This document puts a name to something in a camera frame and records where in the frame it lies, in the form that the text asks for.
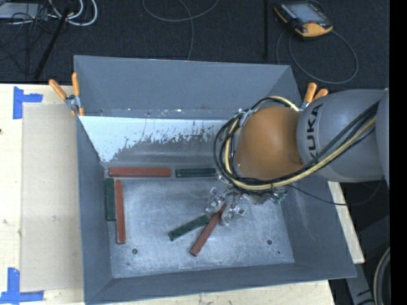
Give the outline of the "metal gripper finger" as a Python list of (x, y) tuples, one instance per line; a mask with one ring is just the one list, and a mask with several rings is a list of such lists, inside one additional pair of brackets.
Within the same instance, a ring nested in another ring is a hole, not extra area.
[(243, 217), (245, 209), (240, 205), (231, 203), (227, 204), (225, 209), (221, 212), (221, 225), (228, 226), (233, 220)]
[(215, 213), (223, 213), (224, 207), (226, 206), (226, 192), (218, 190), (213, 187), (209, 191), (208, 204), (205, 207), (205, 212), (209, 215)]

